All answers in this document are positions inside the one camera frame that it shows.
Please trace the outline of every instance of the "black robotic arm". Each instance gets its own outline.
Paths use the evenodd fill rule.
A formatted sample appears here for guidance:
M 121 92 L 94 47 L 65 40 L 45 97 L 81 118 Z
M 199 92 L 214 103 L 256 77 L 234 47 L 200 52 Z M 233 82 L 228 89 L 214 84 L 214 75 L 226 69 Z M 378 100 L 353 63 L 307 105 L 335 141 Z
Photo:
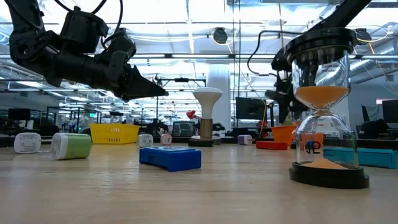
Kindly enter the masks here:
M 61 33 L 46 31 L 43 12 L 37 0 L 5 0 L 14 31 L 10 35 L 12 60 L 42 74 L 49 84 L 60 86 L 62 79 L 109 90 L 123 100 L 163 96 L 167 92 L 141 76 L 128 61 L 136 53 L 135 43 L 125 29 L 119 29 L 112 42 L 94 57 L 108 26 L 98 16 L 79 7 L 68 12 Z

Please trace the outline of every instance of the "blue box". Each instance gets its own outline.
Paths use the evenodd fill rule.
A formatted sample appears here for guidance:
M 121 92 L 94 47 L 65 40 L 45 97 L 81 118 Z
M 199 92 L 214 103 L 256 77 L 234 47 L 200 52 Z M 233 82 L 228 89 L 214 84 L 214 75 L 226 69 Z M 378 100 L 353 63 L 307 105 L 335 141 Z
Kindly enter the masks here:
M 330 161 L 352 163 L 353 150 L 342 147 L 324 147 L 323 157 Z M 392 149 L 358 148 L 358 160 L 362 166 L 397 168 L 398 154 Z
M 201 151 L 185 147 L 145 147 L 139 150 L 139 162 L 163 167 L 170 172 L 201 167 Z

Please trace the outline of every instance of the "green cylinder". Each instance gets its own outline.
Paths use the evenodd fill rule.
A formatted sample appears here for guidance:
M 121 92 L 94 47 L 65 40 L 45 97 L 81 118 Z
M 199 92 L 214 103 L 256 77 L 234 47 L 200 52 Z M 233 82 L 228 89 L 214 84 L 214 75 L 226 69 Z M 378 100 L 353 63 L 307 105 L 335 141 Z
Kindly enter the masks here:
M 83 159 L 91 152 L 91 137 L 88 134 L 56 133 L 52 137 L 52 157 L 55 160 Z

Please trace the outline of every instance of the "computer monitor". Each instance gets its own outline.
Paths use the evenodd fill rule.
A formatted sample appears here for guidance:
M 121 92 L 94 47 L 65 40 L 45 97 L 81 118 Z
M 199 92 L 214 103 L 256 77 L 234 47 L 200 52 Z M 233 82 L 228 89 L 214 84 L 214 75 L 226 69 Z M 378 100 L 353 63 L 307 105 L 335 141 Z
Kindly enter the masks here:
M 265 105 L 260 99 L 236 97 L 236 118 L 262 120 Z
M 383 118 L 386 123 L 398 123 L 398 100 L 383 101 Z
M 30 120 L 30 109 L 27 108 L 9 108 L 8 119 L 13 121 L 28 121 Z

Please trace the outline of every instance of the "yellow basket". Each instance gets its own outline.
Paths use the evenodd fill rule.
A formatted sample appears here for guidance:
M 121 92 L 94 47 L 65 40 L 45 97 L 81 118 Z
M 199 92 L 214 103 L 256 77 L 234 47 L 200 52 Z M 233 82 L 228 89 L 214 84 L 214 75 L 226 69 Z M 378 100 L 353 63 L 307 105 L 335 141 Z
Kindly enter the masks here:
M 91 124 L 91 138 L 94 144 L 127 144 L 138 138 L 140 126 L 130 124 Z

